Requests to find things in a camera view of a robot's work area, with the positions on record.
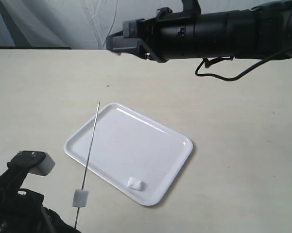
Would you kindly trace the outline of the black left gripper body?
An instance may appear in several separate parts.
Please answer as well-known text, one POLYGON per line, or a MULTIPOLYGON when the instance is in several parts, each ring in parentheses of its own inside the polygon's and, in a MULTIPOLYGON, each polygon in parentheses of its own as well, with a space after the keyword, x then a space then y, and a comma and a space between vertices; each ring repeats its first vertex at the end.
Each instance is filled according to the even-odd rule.
POLYGON ((29 189, 0 189, 0 233, 78 233, 57 212, 43 206, 44 195, 29 189))

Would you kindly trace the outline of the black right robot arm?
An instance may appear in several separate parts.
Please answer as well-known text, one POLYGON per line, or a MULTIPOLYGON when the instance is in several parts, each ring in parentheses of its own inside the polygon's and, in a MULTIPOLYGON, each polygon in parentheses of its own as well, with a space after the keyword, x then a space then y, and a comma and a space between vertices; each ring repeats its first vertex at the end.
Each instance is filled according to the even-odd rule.
POLYGON ((210 14, 202 14, 197 1, 185 0, 182 12, 164 7, 153 18, 123 22, 121 31, 107 37, 106 48, 159 63, 217 57, 290 59, 292 0, 210 14))

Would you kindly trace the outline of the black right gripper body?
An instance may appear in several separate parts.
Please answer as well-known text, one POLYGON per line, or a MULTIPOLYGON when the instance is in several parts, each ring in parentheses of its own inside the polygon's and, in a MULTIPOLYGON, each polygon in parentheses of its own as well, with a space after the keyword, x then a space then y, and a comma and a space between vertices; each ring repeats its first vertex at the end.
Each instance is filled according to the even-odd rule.
POLYGON ((172 59, 193 57, 195 24, 200 7, 183 7, 173 12, 157 9, 155 17, 138 20, 138 57, 165 63, 172 59))

